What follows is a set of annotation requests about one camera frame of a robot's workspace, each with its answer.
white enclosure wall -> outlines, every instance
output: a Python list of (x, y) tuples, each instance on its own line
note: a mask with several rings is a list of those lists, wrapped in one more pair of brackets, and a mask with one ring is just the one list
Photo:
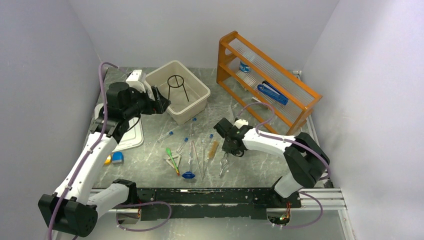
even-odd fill
[(66, 0), (2, 0), (0, 56), (0, 239), (41, 240), (37, 202), (81, 153), (100, 61)]
[(300, 70), (338, 0), (69, 0), (100, 59), (127, 67), (179, 60), (216, 68), (236, 30), (285, 68)]
[(358, 240), (424, 239), (424, 2), (341, 0), (303, 69)]

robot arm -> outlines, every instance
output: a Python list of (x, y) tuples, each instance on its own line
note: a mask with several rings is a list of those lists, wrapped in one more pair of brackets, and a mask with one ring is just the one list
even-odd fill
[[(282, 198), (288, 198), (299, 189), (315, 186), (326, 170), (318, 158), (292, 143), (261, 136), (248, 124), (246, 120), (238, 119), (233, 125), (223, 118), (213, 127), (225, 139), (222, 145), (223, 151), (242, 157), (247, 150), (257, 150), (285, 158), (290, 173), (280, 177), (272, 186), (272, 190)], [(297, 136), (281, 136), (268, 132), (266, 134), (306, 145), (330, 164), (327, 155), (305, 132), (301, 132)]]
[(90, 152), (81, 169), (77, 169), (84, 155), (99, 138), (104, 124), (103, 108), (90, 127), (86, 146), (66, 179), (53, 194), (43, 194), (38, 208), (49, 225), (59, 196), (68, 188), (69, 179), (78, 175), (64, 196), (55, 218), (53, 229), (81, 237), (91, 233), (97, 220), (109, 209), (119, 204), (137, 203), (135, 182), (117, 179), (107, 189), (90, 197), (91, 189), (99, 175), (105, 159), (121, 141), (130, 128), (129, 120), (141, 114), (163, 114), (171, 102), (163, 97), (157, 87), (151, 87), (142, 78), (141, 70), (134, 70), (125, 82), (115, 82), (106, 92), (108, 120), (105, 134), (96, 148)]

plastic pipette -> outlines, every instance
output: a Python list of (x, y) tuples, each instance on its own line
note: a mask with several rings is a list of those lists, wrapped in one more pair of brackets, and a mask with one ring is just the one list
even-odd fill
[(203, 144), (203, 177), (205, 177), (206, 167), (208, 165), (208, 160), (209, 160), (208, 158), (205, 158), (205, 148), (209, 147), (209, 144), (211, 144), (213, 137), (214, 137), (214, 135), (211, 133), (209, 135), (209, 139), (208, 139), (206, 145)]
[(158, 142), (158, 143), (159, 143), (159, 142), (162, 142), (163, 140), (165, 140), (165, 139), (167, 139), (167, 138), (171, 137), (173, 134), (174, 134), (174, 133), (173, 133), (172, 131), (170, 131), (170, 132), (168, 132), (168, 133), (166, 133), (166, 134), (164, 134), (164, 135), (160, 136), (160, 137), (159, 137), (159, 139), (157, 140), (157, 142)]
[(184, 141), (181, 143), (181, 145), (176, 149), (176, 153), (179, 154), (182, 150), (183, 147), (186, 145), (186, 143), (189, 141), (189, 138), (186, 137), (184, 138)]
[(191, 146), (189, 146), (189, 148), (190, 150), (188, 153), (188, 164), (190, 165), (190, 169), (181, 175), (185, 179), (192, 179), (196, 177), (196, 175), (193, 173), (193, 152)]
[(197, 118), (193, 118), (193, 122), (190, 124), (190, 137), (193, 138), (195, 135), (195, 129), (193, 127), (193, 123), (197, 121)]

black metal plate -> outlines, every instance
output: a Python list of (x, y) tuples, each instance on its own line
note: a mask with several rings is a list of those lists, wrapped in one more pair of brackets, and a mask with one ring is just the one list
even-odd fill
[[(280, 198), (269, 187), (253, 188), (138, 188), (143, 203), (163, 201), (172, 204), (173, 219), (251, 217), (267, 219), (267, 208), (300, 208), (299, 193)], [(151, 221), (168, 216), (168, 207), (152, 205), (141, 208), (141, 220)]]

test tube rack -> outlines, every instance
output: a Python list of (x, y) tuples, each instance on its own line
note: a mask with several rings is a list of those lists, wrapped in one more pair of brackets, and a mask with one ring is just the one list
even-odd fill
[[(238, 67), (231, 67), (234, 65), (231, 63), (240, 61), (248, 65), (251, 71), (243, 72)], [(314, 105), (322, 98), (320, 94), (272, 60), (237, 31), (230, 32), (219, 40), (216, 82), (245, 107), (247, 103), (225, 84), (225, 80), (229, 77), (237, 80), (261, 102), (273, 106), (278, 118), (288, 125), (287, 132), (277, 132), (269, 124), (265, 124), (264, 126), (274, 134), (293, 135), (306, 123), (307, 117), (313, 112)], [(288, 98), (288, 103), (283, 105), (259, 92), (257, 86), (263, 81), (268, 81), (277, 88)], [(265, 120), (252, 107), (247, 110), (259, 122)]]

